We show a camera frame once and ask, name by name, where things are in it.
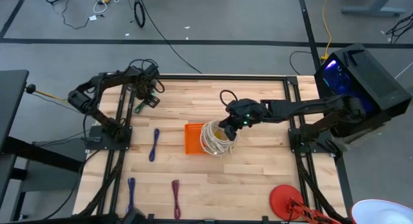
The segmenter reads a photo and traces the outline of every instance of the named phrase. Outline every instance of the orange basket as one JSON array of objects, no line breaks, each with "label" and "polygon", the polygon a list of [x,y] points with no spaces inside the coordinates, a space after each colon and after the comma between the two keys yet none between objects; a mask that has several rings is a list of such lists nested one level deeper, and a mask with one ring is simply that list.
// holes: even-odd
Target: orange basket
[{"label": "orange basket", "polygon": [[205,123],[185,124],[185,154],[206,154],[200,142],[201,129],[204,124]]}]

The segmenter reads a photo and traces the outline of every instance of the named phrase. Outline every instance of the yellow cable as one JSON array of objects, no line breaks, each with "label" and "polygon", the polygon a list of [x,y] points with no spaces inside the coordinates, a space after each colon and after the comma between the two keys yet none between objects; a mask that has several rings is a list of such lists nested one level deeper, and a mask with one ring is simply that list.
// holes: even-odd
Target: yellow cable
[{"label": "yellow cable", "polygon": [[48,94],[47,92],[42,92],[42,91],[38,91],[38,90],[36,90],[35,92],[37,92],[38,94],[44,95],[46,97],[49,97],[49,98],[56,99],[56,100],[59,100],[61,102],[67,103],[67,101],[65,99],[57,97],[57,96],[52,95],[52,94]]},{"label": "yellow cable", "polygon": [[324,53],[324,55],[321,57],[322,60],[327,60],[327,58],[328,58],[328,48],[330,47],[331,39],[332,39],[332,38],[331,38],[330,31],[328,30],[327,22],[325,21],[325,5],[327,4],[327,1],[328,1],[328,0],[325,0],[325,1],[324,1],[324,5],[323,5],[323,22],[324,22],[325,30],[326,30],[327,33],[328,33],[329,40],[328,40],[327,47],[326,47],[326,49],[325,49],[325,53]]}]

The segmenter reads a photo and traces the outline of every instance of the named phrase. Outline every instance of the wooden tabletop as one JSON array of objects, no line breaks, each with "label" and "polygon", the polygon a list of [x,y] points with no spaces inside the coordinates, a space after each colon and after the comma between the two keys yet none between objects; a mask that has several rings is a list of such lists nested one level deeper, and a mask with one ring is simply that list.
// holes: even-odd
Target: wooden tabletop
[{"label": "wooden tabletop", "polygon": [[[317,99],[314,78],[297,78],[301,99]],[[221,90],[229,89],[239,99],[285,99],[282,82],[169,79],[161,82],[166,91],[156,95],[160,104],[154,109],[145,107],[139,115],[132,115],[133,134],[123,165],[117,214],[125,215],[129,193],[127,179],[134,177],[135,206],[146,215],[155,214],[156,218],[174,218],[171,181],[178,179],[181,219],[261,220],[262,216],[268,216],[270,220],[279,220],[269,206],[271,190],[282,184],[299,190],[296,161],[288,142],[288,121],[239,130],[237,148],[232,156],[186,155],[183,144],[185,124],[205,123],[228,116],[219,100]],[[115,116],[120,90],[115,87],[105,91],[100,110],[106,115]],[[231,99],[230,94],[224,95],[224,100]],[[307,123],[313,123],[322,115],[305,118]],[[155,128],[161,133],[156,158],[151,163],[148,155]],[[82,211],[100,188],[107,154],[107,151],[101,151],[86,164],[74,214]],[[321,153],[313,154],[313,158],[320,190],[338,213],[347,216],[334,159]],[[308,186],[307,189],[313,205],[312,193]],[[108,212],[111,194],[112,187],[106,196],[104,213]]]}]

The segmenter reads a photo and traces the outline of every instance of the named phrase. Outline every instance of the gray floor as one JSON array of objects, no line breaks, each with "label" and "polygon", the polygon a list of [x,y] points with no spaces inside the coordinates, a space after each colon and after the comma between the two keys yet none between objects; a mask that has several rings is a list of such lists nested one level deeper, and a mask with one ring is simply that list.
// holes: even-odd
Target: gray floor
[{"label": "gray floor", "polygon": [[[266,40],[308,41],[298,0],[144,0],[158,28],[168,39],[195,40]],[[305,0],[317,42],[327,42],[321,9],[324,0]],[[2,26],[18,0],[0,0]],[[347,16],[342,5],[365,5],[372,0],[330,0],[326,17],[336,43],[387,43],[380,31],[387,31],[400,18]],[[411,0],[391,0],[390,5],[406,8],[411,14]],[[93,14],[94,0],[70,0],[66,19],[82,25]],[[137,27],[126,0],[111,2],[104,18],[98,18],[86,28],[72,30],[62,24],[59,15],[64,3],[54,9],[44,0],[26,0],[6,38],[16,39],[161,39],[148,21],[144,29]],[[401,37],[399,43],[413,43],[413,31]],[[203,73],[213,74],[277,74],[291,75],[288,57],[305,47],[287,46],[205,46],[174,47],[187,61]],[[324,49],[319,48],[319,55]],[[412,61],[413,49],[370,49],[380,63],[397,75]],[[152,58],[162,73],[192,73],[167,45],[59,45],[0,44],[0,70],[27,69],[29,83],[39,90],[65,97],[69,90],[98,72],[122,70],[135,58]],[[295,68],[304,75],[314,73],[310,55],[296,54]],[[399,82],[410,92],[413,70],[407,70]],[[11,135],[25,141],[53,140],[81,130],[82,116],[25,94],[12,127]],[[369,141],[355,145],[345,153],[348,177],[354,201],[381,198],[413,207],[413,178],[408,169],[413,165],[413,148],[408,135],[413,126],[411,109],[394,119]],[[12,206],[10,183],[5,203]],[[68,191],[33,192],[26,197],[23,214],[40,219],[53,212],[68,195]],[[71,214],[74,197],[56,217]],[[3,206],[0,222],[7,221],[10,209]]]}]

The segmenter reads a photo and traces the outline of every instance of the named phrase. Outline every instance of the black desk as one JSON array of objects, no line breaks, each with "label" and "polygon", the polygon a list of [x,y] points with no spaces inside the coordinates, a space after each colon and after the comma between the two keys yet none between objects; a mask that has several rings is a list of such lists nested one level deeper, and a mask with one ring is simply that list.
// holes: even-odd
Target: black desk
[{"label": "black desk", "polygon": [[[24,192],[26,191],[72,187],[73,183],[69,183],[69,181],[77,178],[79,168],[86,156],[84,147],[80,150],[77,147],[75,151],[75,147],[64,148],[63,150],[48,150],[46,147],[37,147],[34,144],[9,136],[20,100],[25,91],[27,77],[27,70],[0,71],[0,207],[10,179],[19,179],[22,181],[22,185],[17,199],[18,202],[15,205],[16,214],[20,213]],[[29,161],[26,164],[26,169],[14,168],[17,156],[36,162]],[[62,176],[55,183],[49,183],[49,179],[44,179],[45,176],[56,179],[57,175]]]}]

